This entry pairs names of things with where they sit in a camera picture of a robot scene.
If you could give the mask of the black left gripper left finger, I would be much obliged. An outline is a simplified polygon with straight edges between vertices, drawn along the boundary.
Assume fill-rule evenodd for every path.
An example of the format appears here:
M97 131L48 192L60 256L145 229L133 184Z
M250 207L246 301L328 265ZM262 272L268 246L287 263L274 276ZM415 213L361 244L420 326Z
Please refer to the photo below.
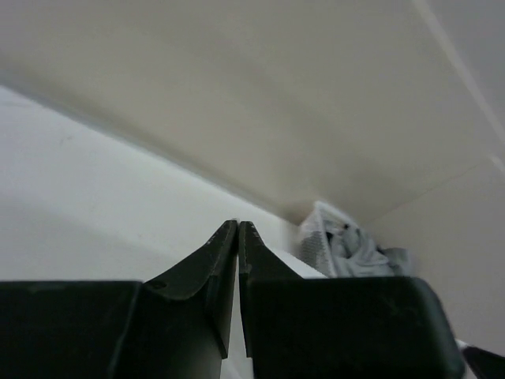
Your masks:
M4 378L217 378L238 224L147 282L4 281Z

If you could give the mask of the white tank top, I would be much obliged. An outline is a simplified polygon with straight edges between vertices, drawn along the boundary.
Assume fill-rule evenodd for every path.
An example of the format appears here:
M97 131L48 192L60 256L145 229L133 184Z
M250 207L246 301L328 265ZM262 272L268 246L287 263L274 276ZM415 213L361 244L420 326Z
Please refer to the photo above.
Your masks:
M327 277L297 259L286 251L273 249L274 262L280 261L289 270L302 279L326 279ZM231 314L230 343L228 358L224 359L221 367L221 378L254 378L252 359L246 356L245 337L241 319L240 291L238 274L235 276L234 302Z

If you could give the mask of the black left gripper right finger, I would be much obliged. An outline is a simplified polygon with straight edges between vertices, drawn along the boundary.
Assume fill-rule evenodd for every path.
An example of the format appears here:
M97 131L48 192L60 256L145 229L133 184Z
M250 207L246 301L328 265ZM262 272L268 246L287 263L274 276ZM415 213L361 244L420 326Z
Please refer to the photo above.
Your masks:
M461 378L465 364L431 287L409 276L302 279L238 232L241 317L257 378Z

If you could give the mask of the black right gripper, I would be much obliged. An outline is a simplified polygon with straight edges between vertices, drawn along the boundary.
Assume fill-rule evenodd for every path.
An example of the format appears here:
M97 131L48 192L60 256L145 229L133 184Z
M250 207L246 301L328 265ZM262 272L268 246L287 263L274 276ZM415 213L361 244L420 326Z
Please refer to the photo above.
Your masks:
M505 358L475 346L466 346L462 355L478 379L504 379Z

